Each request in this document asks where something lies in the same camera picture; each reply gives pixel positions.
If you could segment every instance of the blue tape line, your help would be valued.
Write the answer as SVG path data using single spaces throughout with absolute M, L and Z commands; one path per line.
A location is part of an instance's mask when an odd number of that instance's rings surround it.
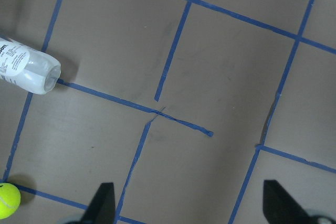
M 116 209 L 116 213 L 115 213 L 116 217 L 114 219 L 114 224 L 117 224 L 117 221 L 119 220 L 121 208 L 123 206 L 123 202 L 124 202 L 124 198 L 125 198 L 126 188 L 128 187 L 128 185 L 130 183 L 132 172 L 133 172 L 134 167 L 137 164 L 137 162 L 139 160 L 139 157 L 141 155 L 141 151 L 143 149 L 143 145 L 145 143 L 148 131 L 149 131 L 150 127 L 151 127 L 151 123 L 152 123 L 152 121 L 148 122 L 145 125 L 144 129 L 143 129 L 143 132 L 142 132 L 139 144 L 138 144 L 138 148 L 136 149 L 136 153 L 135 153 L 135 156 L 134 156 L 134 159 L 133 159 L 130 171 L 128 172 L 127 179 L 126 179 L 126 182 L 125 182 L 124 188 L 122 190 L 122 193 L 121 193 L 121 196 L 120 196 L 120 200 L 119 200 L 119 203 L 118 203 L 118 206 L 117 206 L 117 209 Z
M 306 8 L 305 15 L 303 16 L 303 20 L 301 22 L 301 26 L 300 26 L 300 29 L 299 29 L 299 32 L 298 32 L 298 36 L 300 38 L 302 37 L 303 31 L 305 30 L 305 27 L 306 27 L 306 24 L 307 24 L 307 21 L 308 21 L 311 9 L 312 9 L 312 7 L 314 5 L 314 1 L 315 0 L 309 0 L 309 2 L 308 2 L 308 6 Z
M 127 101 L 127 100 L 124 100 L 124 99 L 120 99 L 120 98 L 114 97 L 112 95 L 96 91 L 94 89 L 89 89 L 87 87 L 84 87 L 84 86 L 81 86 L 81 85 L 78 85 L 78 84 L 75 84 L 75 83 L 65 82 L 62 79 L 58 79 L 57 83 L 62 84 L 62 85 L 67 86 L 67 87 L 70 87 L 70 88 L 73 88 L 73 89 L 77 89 L 79 91 L 82 91 L 82 92 L 85 92 L 85 93 L 88 93 L 88 94 L 95 95 L 97 97 L 107 99 L 107 100 L 112 101 L 112 102 L 116 102 L 116 103 L 131 107 L 131 108 L 134 108 L 134 109 L 137 109 L 137 110 L 141 110 L 143 112 L 158 113 L 157 110 L 150 109 L 148 107 L 145 107 L 145 106 L 142 106 L 142 105 L 139 105 L 139 104 L 136 104 L 134 102 L 130 102 L 130 101 Z
M 297 162 L 300 162 L 300 163 L 303 163 L 303 164 L 306 164 L 306 165 L 310 165 L 310 166 L 316 167 L 318 169 L 325 170 L 327 172 L 331 172 L 331 173 L 336 174 L 336 169 L 331 168 L 331 167 L 326 166 L 326 165 L 316 163 L 316 162 L 307 161 L 306 159 L 304 159 L 302 157 L 294 156 L 292 154 L 282 152 L 282 151 L 279 151 L 279 150 L 276 150 L 276 149 L 273 149 L 273 148 L 270 148 L 270 147 L 267 147 L 267 146 L 261 146 L 261 150 L 263 150 L 265 152 L 268 152 L 268 153 L 272 153 L 272 154 L 281 156 L 281 157 L 285 157 L 285 158 L 288 158 L 288 159 L 291 159 L 293 161 L 297 161 Z
M 185 24 L 185 22 L 187 20 L 187 16 L 188 16 L 189 11 L 190 11 L 190 7 L 191 7 L 191 2 L 188 1 L 186 3 L 185 7 L 184 7 L 184 11 L 183 11 L 180 23 L 178 25 L 176 34 L 175 34 L 175 37 L 174 37 L 174 40 L 173 40 L 173 43 L 172 43 L 172 47 L 170 48 L 170 51 L 169 51 L 166 63 L 164 65 L 160 81 L 159 81 L 159 85 L 158 85 L 158 87 L 156 89 L 156 93 L 155 93 L 154 99 L 157 102 L 160 99 L 160 96 L 161 96 L 161 93 L 162 93 L 162 89 L 163 89 L 163 85 L 164 85 L 164 83 L 166 81 L 168 71 L 169 71 L 170 66 L 172 64 L 173 57 L 174 57 L 174 54 L 175 54 L 175 50 L 177 48 L 177 44 L 179 43 L 180 36 L 181 36 L 182 30 L 183 30 L 184 24 Z
M 21 191 L 25 191 L 27 193 L 34 194 L 34 195 L 37 195 L 37 196 L 40 196 L 40 197 L 43 197 L 43 198 L 46 198 L 46 199 L 50 199 L 50 200 L 59 202 L 59 203 L 63 203 L 63 204 L 68 205 L 68 206 L 77 207 L 77 208 L 80 208 L 80 209 L 83 209 L 83 210 L 86 210 L 88 208 L 86 205 L 80 204 L 80 203 L 75 202 L 75 201 L 60 198 L 60 197 L 57 197 L 55 195 L 47 194 L 47 193 L 44 193 L 42 191 L 31 189 L 31 188 L 28 188 L 28 187 L 25 187 L 25 186 L 22 186 L 22 185 L 18 185 L 18 184 L 14 184 L 14 185 L 17 188 L 19 188 Z
M 239 19 L 241 21 L 247 22 L 249 24 L 252 24 L 252 25 L 255 25 L 255 26 L 267 29 L 267 30 L 271 30 L 271 31 L 273 31 L 273 32 L 275 32 L 277 34 L 281 34 L 281 35 L 284 35 L 284 36 L 292 38 L 292 39 L 295 39 L 297 37 L 297 35 L 295 35 L 293 33 L 290 33 L 288 31 L 285 31 L 285 30 L 282 30 L 282 29 L 277 28 L 275 26 L 271 26 L 271 25 L 268 25 L 266 23 L 257 21 L 257 20 L 255 20 L 253 18 L 249 18 L 247 16 L 244 16 L 244 15 L 232 12 L 230 10 L 224 9 L 224 8 L 219 7 L 217 5 L 210 4 L 208 2 L 205 2 L 205 1 L 202 1 L 202 0 L 192 0 L 192 2 L 194 4 L 201 5 L 201 6 L 205 7 L 205 8 L 214 10 L 216 12 L 220 12 L 220 13 L 226 14 L 226 15 L 232 17 L 232 18 Z
M 313 41 L 311 39 L 301 38 L 301 42 L 306 43 L 308 45 L 311 45 L 313 47 L 322 49 L 324 51 L 327 51 L 327 52 L 330 52 L 330 53 L 336 55 L 336 49 L 334 49 L 332 47 L 328 47 L 328 46 L 326 46 L 324 44 L 318 43 L 318 42 Z
M 13 141 L 13 144 L 12 144 L 12 149 L 10 150 L 11 153 L 10 153 L 9 158 L 7 160 L 6 170 L 5 170 L 4 176 L 2 178 L 3 182 L 6 182 L 8 180 L 9 173 L 11 171 L 12 164 L 13 164 L 14 155 L 15 155 L 15 152 L 16 152 L 16 149 L 17 149 L 17 145 L 20 141 L 20 135 L 21 135 L 23 126 L 24 126 L 25 121 L 26 121 L 26 116 L 27 116 L 27 113 L 28 113 L 28 110 L 29 110 L 30 103 L 32 102 L 32 97 L 33 97 L 33 94 L 29 92 L 27 94 L 26 102 L 25 102 L 25 105 L 24 105 L 23 110 L 22 110 L 19 125 L 18 125 L 17 130 L 16 130 L 16 134 L 15 134 L 14 141 Z
M 167 119 L 169 119 L 169 120 L 172 120 L 172 121 L 181 123 L 181 124 L 183 124 L 183 125 L 185 125 L 185 126 L 187 126 L 187 127 L 189 127 L 189 128 L 192 128 L 192 129 L 194 129 L 194 130 L 201 131 L 202 133 L 204 133 L 204 134 L 207 135 L 207 136 L 212 137 L 212 136 L 214 135 L 214 133 L 213 133 L 212 131 L 209 131 L 209 130 L 207 130 L 206 128 L 200 127 L 200 126 L 198 126 L 198 125 L 196 125 L 196 124 L 188 123 L 188 122 L 186 122 L 186 121 L 182 121 L 182 120 L 173 118 L 172 116 L 167 115 L 167 114 L 164 114 L 164 113 L 162 113 L 162 112 L 159 112 L 159 115 L 161 115 L 161 116 L 163 116 L 163 117 L 165 117 L 165 118 L 167 118 Z
M 126 218 L 124 216 L 119 216 L 119 220 L 121 220 L 123 222 L 126 222 L 126 223 L 129 223 L 129 224 L 146 224 L 144 222 L 140 222 L 140 221 L 137 221 L 137 220 L 132 220 L 132 219 Z
M 279 87 L 278 87 L 278 90 L 277 90 L 277 94 L 282 93 L 282 90 L 285 86 L 285 82 L 286 82 L 287 77 L 288 77 L 290 67 L 292 66 L 292 63 L 293 63 L 293 60 L 294 60 L 294 56 L 296 54 L 296 51 L 298 50 L 299 43 L 300 43 L 300 41 L 296 39 L 295 42 L 294 42 L 294 45 L 292 47 L 292 50 L 290 52 L 289 58 L 287 60 L 285 70 L 283 71 L 283 74 L 282 74 L 282 77 L 281 77 L 281 80 L 280 80 L 280 84 L 279 84 Z
M 46 52 L 46 50 L 48 48 L 49 41 L 51 39 L 51 35 L 53 34 L 53 29 L 54 29 L 54 26 L 55 26 L 55 22 L 56 22 L 59 10 L 61 8 L 62 1 L 63 0 L 56 0 L 56 5 L 55 5 L 54 11 L 53 11 L 53 15 L 51 16 L 51 20 L 50 20 L 50 23 L 49 23 L 49 26 L 48 26 L 47 34 L 46 34 L 46 37 L 45 37 L 45 40 L 44 40 L 44 43 L 43 43 L 43 46 L 42 46 L 42 50 L 41 50 L 42 52 Z
M 162 75 L 161 75 L 161 78 L 160 78 L 160 81 L 159 81 L 159 85 L 157 86 L 157 89 L 156 89 L 154 99 L 157 102 L 160 99 L 162 89 L 163 89 L 163 85 L 166 81 L 167 74 L 168 74 L 168 71 L 170 69 L 170 65 L 172 64 L 174 53 L 175 53 L 175 50 L 177 48 L 177 44 L 179 43 L 180 36 L 181 36 L 182 30 L 183 30 L 185 21 L 187 19 L 190 7 L 191 7 L 191 2 L 187 2 L 185 7 L 184 7 L 183 15 L 182 15 L 182 18 L 180 20 L 180 23 L 178 25 L 178 28 L 177 28 L 177 31 L 176 31 L 176 34 L 175 34 L 175 37 L 174 37 L 174 40 L 173 40 L 172 47 L 170 48 L 166 63 L 164 65 L 163 72 L 162 72 Z
M 260 151 L 260 148 L 256 148 L 255 153 L 254 153 L 254 155 L 253 155 L 253 158 L 252 158 L 252 160 L 251 160 L 250 166 L 249 166 L 249 168 L 248 168 L 248 170 L 247 170 L 247 174 L 246 174 L 246 176 L 245 176 L 243 185 L 242 185 L 242 187 L 241 187 L 241 189 L 240 189 L 238 198 L 237 198 L 237 200 L 236 200 L 235 206 L 233 207 L 233 211 L 232 211 L 232 213 L 231 213 L 231 216 L 230 216 L 230 219 L 229 219 L 228 224 L 232 224 L 232 223 L 234 222 L 234 220 L 235 220 L 235 217 L 236 217 L 236 215 L 237 215 L 237 212 L 238 212 L 240 203 L 242 202 L 244 193 L 245 193 L 245 191 L 246 191 L 248 182 L 250 181 L 250 178 L 251 178 L 253 169 L 254 169 L 254 167 L 255 167 L 255 165 L 256 165 L 256 162 L 257 162 L 257 159 L 258 159 L 258 156 L 259 156 L 259 151 Z
M 134 102 L 130 102 L 130 101 L 127 101 L 127 100 L 124 100 L 124 99 L 120 99 L 120 98 L 117 98 L 117 97 L 114 97 L 110 94 L 105 94 L 105 93 L 102 93 L 102 92 L 99 92 L 99 91 L 96 91 L 96 90 L 93 90 L 93 89 L 89 89 L 87 87 L 84 87 L 84 86 L 81 86 L 81 85 L 78 85 L 78 84 L 75 84 L 75 83 L 69 83 L 69 82 L 65 82 L 64 80 L 62 79 L 58 79 L 57 81 L 58 84 L 61 84 L 61 85 L 64 85 L 64 86 L 67 86 L 67 87 L 70 87 L 70 88 L 73 88 L 73 89 L 76 89 L 76 90 L 79 90 L 79 91 L 82 91 L 82 92 L 85 92 L 85 93 L 88 93 L 88 94 L 92 94 L 92 95 L 95 95 L 97 97 L 101 97 L 101 98 L 104 98 L 104 99 L 107 99 L 109 101 L 113 101 L 113 102 L 116 102 L 116 103 L 119 103 L 119 104 L 122 104 L 122 105 L 125 105 L 125 106 L 128 106 L 128 107 L 131 107 L 131 108 L 134 108 L 134 109 L 137 109 L 137 110 L 140 110 L 140 111 L 143 111 L 143 112 L 146 112 L 146 113 L 155 113 L 155 114 L 159 114 L 169 120 L 172 120 L 172 121 L 175 121 L 175 122 L 178 122 L 178 123 L 181 123 L 185 126 L 188 126 L 189 128 L 192 128 L 194 130 L 198 130 L 208 136 L 213 136 L 214 133 L 212 131 L 209 131 L 201 126 L 198 126 L 196 124 L 193 124 L 193 123 L 188 123 L 188 122 L 185 122 L 185 121 L 182 121 L 182 120 L 179 120 L 179 119 L 176 119 L 176 118 L 173 118 L 172 116 L 169 116 L 169 115 L 166 115 L 158 110 L 154 110 L 154 109 L 151 109 L 151 108 L 148 108 L 148 107 L 145 107 L 145 106 L 142 106 L 142 105 L 139 105 L 139 104 L 136 104 Z

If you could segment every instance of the tennis ball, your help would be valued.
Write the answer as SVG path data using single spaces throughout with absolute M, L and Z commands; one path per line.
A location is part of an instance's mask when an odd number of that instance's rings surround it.
M 0 220 L 12 215 L 20 205 L 19 189 L 9 183 L 0 184 Z

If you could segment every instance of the gray floor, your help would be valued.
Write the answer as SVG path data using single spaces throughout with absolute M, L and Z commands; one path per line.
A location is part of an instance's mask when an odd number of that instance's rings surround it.
M 264 179 L 336 218 L 336 0 L 0 4 L 1 33 L 62 64 L 47 95 L 0 82 L 22 192 L 1 223 L 78 218 L 103 182 L 118 224 L 267 223 Z

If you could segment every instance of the plastic bottle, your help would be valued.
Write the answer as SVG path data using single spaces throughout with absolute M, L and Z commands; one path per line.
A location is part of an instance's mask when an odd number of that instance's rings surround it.
M 61 74 L 54 57 L 0 35 L 0 75 L 34 94 L 51 91 Z

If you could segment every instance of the bottle label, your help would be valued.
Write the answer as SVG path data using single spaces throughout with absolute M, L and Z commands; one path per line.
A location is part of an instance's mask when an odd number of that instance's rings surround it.
M 5 77 L 18 75 L 29 61 L 29 51 L 22 45 L 0 41 L 0 74 Z
M 4 81 L 8 81 L 14 85 L 18 85 L 14 77 L 6 77 L 6 76 L 1 75 L 1 79 L 3 79 Z

